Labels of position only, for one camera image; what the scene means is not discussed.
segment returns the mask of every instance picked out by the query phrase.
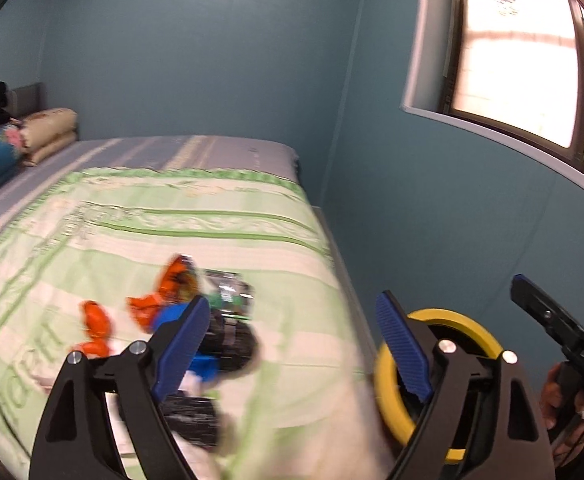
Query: metal screw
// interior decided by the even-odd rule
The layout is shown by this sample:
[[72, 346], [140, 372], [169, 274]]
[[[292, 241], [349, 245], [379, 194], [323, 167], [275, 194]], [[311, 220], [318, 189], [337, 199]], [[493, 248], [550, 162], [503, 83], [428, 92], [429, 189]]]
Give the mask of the metal screw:
[[130, 345], [130, 351], [134, 355], [140, 355], [147, 350], [147, 344], [145, 341], [134, 341]]
[[503, 352], [503, 361], [511, 365], [516, 364], [518, 363], [518, 355], [511, 350], [505, 350]]
[[81, 352], [76, 351], [76, 350], [67, 354], [67, 362], [70, 365], [75, 365], [75, 364], [79, 363], [81, 361], [81, 359], [83, 359], [83, 354]]
[[453, 354], [456, 352], [456, 343], [449, 339], [441, 339], [438, 342], [438, 348], [440, 348], [441, 352], [444, 354]]

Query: bed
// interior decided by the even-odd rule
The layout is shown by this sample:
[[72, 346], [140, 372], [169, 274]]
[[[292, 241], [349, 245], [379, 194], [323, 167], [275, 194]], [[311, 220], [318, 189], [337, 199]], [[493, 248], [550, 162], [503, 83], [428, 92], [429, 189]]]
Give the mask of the bed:
[[78, 303], [107, 309], [119, 346], [147, 338], [124, 299], [146, 294], [175, 253], [255, 291], [256, 364], [208, 392], [227, 441], [213, 455], [181, 447], [199, 479], [386, 478], [391, 457], [296, 155], [221, 136], [83, 140], [0, 189], [3, 478], [26, 478], [28, 457], [2, 413], [31, 449], [46, 402], [33, 371], [58, 369], [84, 338]]

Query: teal wall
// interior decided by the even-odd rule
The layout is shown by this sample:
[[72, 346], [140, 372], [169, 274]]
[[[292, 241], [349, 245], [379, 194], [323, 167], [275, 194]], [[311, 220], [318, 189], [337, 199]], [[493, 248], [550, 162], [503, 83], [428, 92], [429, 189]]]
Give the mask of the teal wall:
[[187, 133], [292, 146], [315, 201], [358, 0], [62, 0], [42, 80], [83, 139]]
[[365, 0], [323, 207], [374, 336], [376, 294], [458, 310], [538, 386], [556, 345], [508, 299], [523, 272], [584, 323], [584, 191], [510, 148], [407, 114], [418, 0]]
[[46, 25], [54, 0], [8, 0], [0, 10], [0, 81], [17, 88], [40, 81]]

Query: handle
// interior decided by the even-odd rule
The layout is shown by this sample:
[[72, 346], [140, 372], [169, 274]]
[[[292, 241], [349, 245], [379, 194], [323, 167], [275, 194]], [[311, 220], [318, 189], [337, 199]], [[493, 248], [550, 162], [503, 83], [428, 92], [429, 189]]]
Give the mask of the handle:
[[560, 393], [563, 399], [556, 414], [556, 426], [548, 431], [552, 444], [559, 436], [563, 440], [566, 436], [569, 436], [568, 434], [563, 434], [564, 430], [570, 426], [570, 422], [572, 422], [573, 426], [573, 421], [576, 416], [580, 418], [576, 413], [574, 403], [576, 401], [576, 395], [584, 387], [583, 378], [569, 362], [564, 362], [560, 365], [556, 382], [560, 387]]

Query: orange toy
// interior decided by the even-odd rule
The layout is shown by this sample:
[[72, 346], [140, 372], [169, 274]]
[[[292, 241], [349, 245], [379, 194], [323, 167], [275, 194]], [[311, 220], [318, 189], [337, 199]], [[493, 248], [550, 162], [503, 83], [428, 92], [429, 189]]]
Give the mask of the orange toy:
[[178, 254], [158, 282], [157, 291], [142, 298], [128, 298], [131, 316], [145, 331], [152, 332], [156, 315], [168, 304], [189, 303], [198, 294], [198, 280], [192, 260]]
[[167, 303], [189, 303], [198, 294], [194, 263], [183, 254], [176, 256], [159, 280], [158, 292]]
[[162, 296], [155, 292], [142, 298], [128, 298], [130, 314], [144, 332], [152, 332], [152, 321], [165, 306]]
[[109, 357], [108, 341], [112, 336], [112, 322], [103, 307], [96, 301], [83, 301], [83, 323], [89, 341], [72, 348], [83, 352], [88, 357]]

